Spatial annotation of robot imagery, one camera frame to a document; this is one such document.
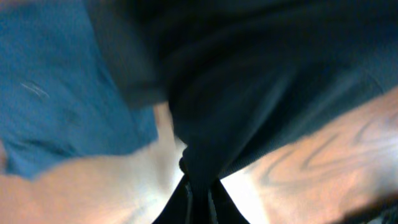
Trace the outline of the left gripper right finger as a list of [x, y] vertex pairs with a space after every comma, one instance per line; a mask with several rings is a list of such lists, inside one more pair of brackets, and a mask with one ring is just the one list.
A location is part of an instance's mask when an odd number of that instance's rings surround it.
[[210, 224], [249, 224], [235, 206], [220, 180], [208, 191]]

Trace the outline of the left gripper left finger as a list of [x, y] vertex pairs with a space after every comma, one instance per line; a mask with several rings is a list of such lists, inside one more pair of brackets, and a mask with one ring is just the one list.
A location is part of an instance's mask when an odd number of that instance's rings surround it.
[[184, 175], [153, 224], [191, 224], [192, 190]]

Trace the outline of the black polo shirt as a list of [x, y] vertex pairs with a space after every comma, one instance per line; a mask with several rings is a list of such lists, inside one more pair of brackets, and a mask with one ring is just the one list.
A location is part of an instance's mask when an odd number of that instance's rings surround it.
[[85, 1], [123, 101], [167, 101], [193, 193], [397, 85], [396, 1]]

